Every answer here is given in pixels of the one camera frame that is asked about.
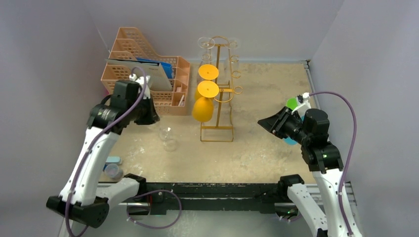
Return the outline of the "yellow plastic goblet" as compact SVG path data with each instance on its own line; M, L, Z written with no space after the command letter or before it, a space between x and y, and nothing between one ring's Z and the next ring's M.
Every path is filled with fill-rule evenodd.
M219 76L219 70L212 64L203 64L198 69L198 82L195 92L195 100L201 97L214 98L219 93L219 87L215 79Z
M199 122L208 122L212 119L213 99L218 95L218 85L211 81L205 80L198 84L195 93L195 104L192 110L192 116Z

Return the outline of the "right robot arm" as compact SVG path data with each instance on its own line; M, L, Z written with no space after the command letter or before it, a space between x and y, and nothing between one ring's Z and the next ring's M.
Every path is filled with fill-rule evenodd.
M323 207L308 192L299 175L282 176L277 194L291 200L308 224L314 237L360 237L341 181L344 166L338 148L329 141L327 113L308 109L304 119L297 112L283 107L278 113L257 122L274 136L291 138L301 145L301 154L320 191Z

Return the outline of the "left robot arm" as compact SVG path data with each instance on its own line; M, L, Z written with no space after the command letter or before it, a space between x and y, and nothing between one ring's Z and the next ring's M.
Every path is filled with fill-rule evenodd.
M115 184L98 191L98 181L106 159L122 131L131 122L152 125L160 120L147 87L148 77L118 80L114 92L90 111L84 144L76 166L59 195L50 196L46 207L55 213L98 228L109 211L132 198L141 202L147 197L146 179L127 174Z

